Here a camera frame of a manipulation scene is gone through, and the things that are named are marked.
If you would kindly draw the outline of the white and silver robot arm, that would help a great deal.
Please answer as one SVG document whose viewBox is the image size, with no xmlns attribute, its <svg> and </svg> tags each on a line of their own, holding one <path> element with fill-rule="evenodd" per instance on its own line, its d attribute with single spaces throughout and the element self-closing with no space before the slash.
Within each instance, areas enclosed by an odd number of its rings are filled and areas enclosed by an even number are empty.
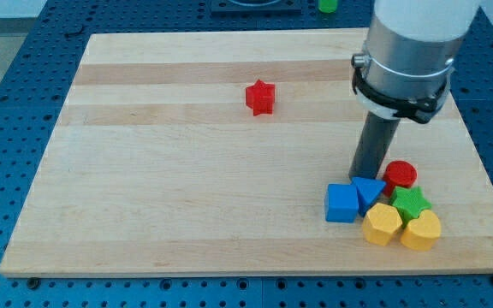
<svg viewBox="0 0 493 308">
<path fill-rule="evenodd" d="M 352 56 L 353 92 L 384 120 L 429 122 L 450 91 L 454 58 L 479 0 L 376 0 L 362 51 Z"/>
</svg>

